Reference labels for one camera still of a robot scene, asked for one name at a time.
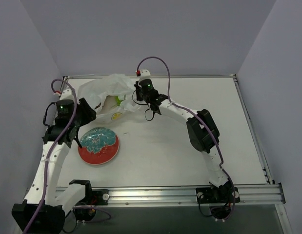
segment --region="white table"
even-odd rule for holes
[[[74,78],[78,87],[92,79]],[[166,78],[152,78],[154,87],[167,94]],[[219,131],[224,168],[236,185],[266,184],[241,101],[232,78],[173,78],[172,99],[192,109],[210,111]],[[65,159],[58,187],[73,179],[87,179],[93,187],[150,187],[208,185],[201,153],[189,142],[186,125],[156,115],[148,122],[144,108],[108,126],[120,139],[118,154],[99,166],[86,164],[72,144]],[[100,126],[90,123],[79,136]]]

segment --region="plastic bag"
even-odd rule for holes
[[[134,90],[134,83],[129,77],[112,74],[80,86],[78,97],[85,98],[97,112],[97,122],[110,123],[126,112],[134,112],[139,108],[132,100]]]

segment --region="purple cable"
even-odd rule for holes
[[[168,66],[167,66],[167,64],[166,64],[166,62],[165,62],[164,60],[162,60],[161,58],[159,58],[159,57],[157,57],[157,56],[149,56],[149,57],[146,57],[146,58],[142,59],[141,62],[138,64],[137,71],[139,70],[141,64],[142,64],[144,61],[146,61],[147,59],[158,59],[158,60],[160,60],[160,61],[165,65],[165,67],[166,67],[166,69],[167,69],[167,73],[168,73],[168,91],[167,91],[168,100],[169,100],[170,103],[171,103],[172,105],[174,105],[175,107],[177,107],[177,108],[179,108],[179,109],[183,109],[183,110],[189,112],[191,115],[193,115],[193,116],[201,123],[201,125],[203,125],[204,128],[207,130],[208,134],[209,134],[210,137],[212,138],[212,140],[213,140],[213,142],[214,142],[214,144],[215,144],[215,146],[216,146],[216,148],[217,148],[217,151],[218,151],[218,154],[219,154],[219,157],[220,157],[220,160],[221,160],[221,163],[219,164],[219,167],[220,167],[220,168],[222,169],[222,171],[226,174],[226,176],[228,177],[228,180],[229,180],[229,182],[231,183],[231,186],[232,186],[232,188],[233,188],[233,202],[232,202],[231,211],[230,211],[230,214],[229,214],[226,218],[224,218],[224,220],[227,220],[227,219],[232,215],[232,213],[233,213],[233,211],[234,211],[234,207],[235,207],[235,189],[234,189],[234,184],[233,184],[233,181],[232,181],[230,175],[229,175],[228,172],[222,167],[222,165],[223,165],[223,163],[224,163],[224,160],[223,160],[223,156],[222,156],[221,150],[220,150],[220,148],[219,148],[219,144],[217,143],[217,141],[216,141],[214,135],[212,134],[212,132],[211,132],[211,130],[209,129],[209,127],[207,126],[207,124],[204,123],[204,121],[203,121],[200,117],[198,117],[197,114],[195,114],[193,111],[191,111],[190,109],[188,109],[188,108],[186,108],[186,107],[179,106],[179,105],[173,103],[173,101],[171,100],[171,98],[170,98],[170,79],[171,79],[171,77],[170,77],[170,71],[169,71],[169,68],[168,68]]]
[[[100,220],[97,220],[97,221],[87,221],[86,223],[101,223],[101,222],[104,222],[104,221],[108,221],[112,218],[112,215],[109,212],[107,212],[107,211],[105,211],[105,210],[103,210],[99,207],[95,207],[95,206],[74,206],[73,209],[74,210],[76,210],[76,209],[93,209],[93,210],[96,210],[96,211],[101,211],[101,212],[108,215],[108,218],[103,218],[103,219],[100,219]]]
[[[74,110],[73,110],[73,114],[71,116],[71,118],[69,119],[66,127],[63,129],[63,131],[59,134],[59,136],[56,138],[56,140],[53,142],[50,150],[48,151],[47,153],[47,156],[46,156],[46,159],[49,159],[50,156],[51,156],[51,153],[52,151],[54,150],[57,142],[60,140],[60,138],[63,136],[63,134],[66,132],[66,130],[69,128],[69,126],[71,125],[71,123],[73,122],[74,120],[74,117],[75,117],[75,114],[76,114],[76,109],[77,109],[77,96],[76,96],[76,92],[75,92],[75,89],[66,81],[62,80],[62,79],[55,79],[51,82],[51,89],[52,91],[55,93],[55,89],[53,88],[53,84],[54,82],[56,81],[61,81],[62,83],[65,83],[71,90],[72,90],[72,93],[73,93],[73,96],[74,96]],[[27,226],[25,227],[24,231],[23,231],[23,234],[26,234],[30,228],[30,226],[32,225],[32,223],[34,222],[35,218],[37,217],[38,215],[38,212],[39,210],[41,209],[43,203],[44,203],[44,199],[45,199],[45,196],[46,196],[46,193],[47,193],[47,178],[48,178],[48,166],[49,166],[49,162],[46,161],[45,162],[45,165],[44,165],[44,175],[43,175],[43,192],[42,192],[42,197],[41,197],[41,200],[38,204],[38,207],[36,209],[36,211],[34,212],[32,218],[29,220]]]

